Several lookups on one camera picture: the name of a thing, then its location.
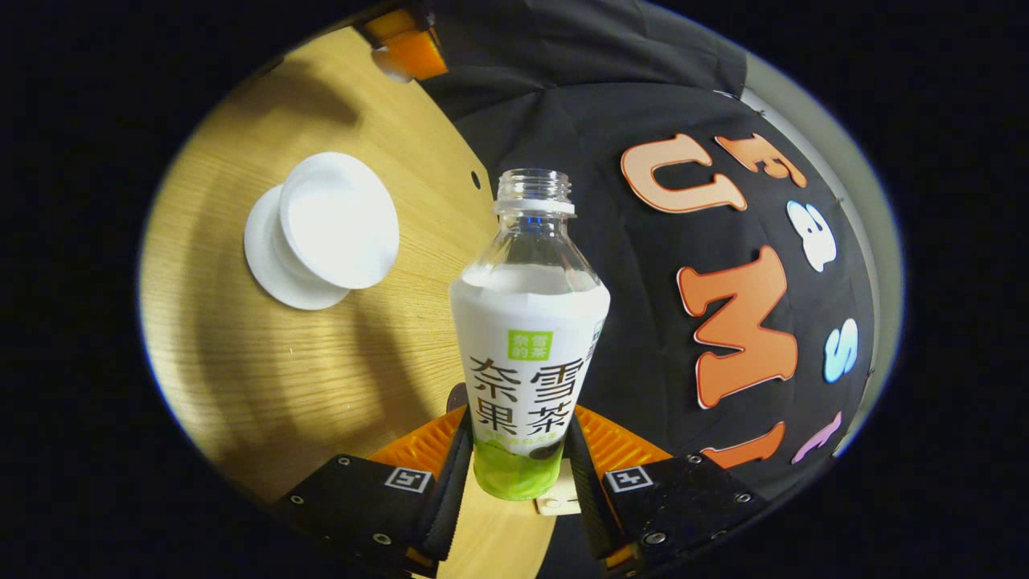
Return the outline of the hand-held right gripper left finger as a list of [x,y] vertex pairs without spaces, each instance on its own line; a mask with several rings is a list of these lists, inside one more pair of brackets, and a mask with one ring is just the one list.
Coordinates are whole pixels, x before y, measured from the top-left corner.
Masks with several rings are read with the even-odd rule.
[[370,458],[338,454],[271,505],[346,578],[434,578],[448,560],[468,476],[473,433],[465,386],[447,413]]

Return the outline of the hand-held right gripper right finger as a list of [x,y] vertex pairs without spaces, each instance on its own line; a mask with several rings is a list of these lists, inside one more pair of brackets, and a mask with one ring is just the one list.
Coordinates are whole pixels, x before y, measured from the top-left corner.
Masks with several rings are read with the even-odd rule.
[[769,509],[708,455],[674,457],[581,404],[564,454],[589,549],[606,576],[669,574]]

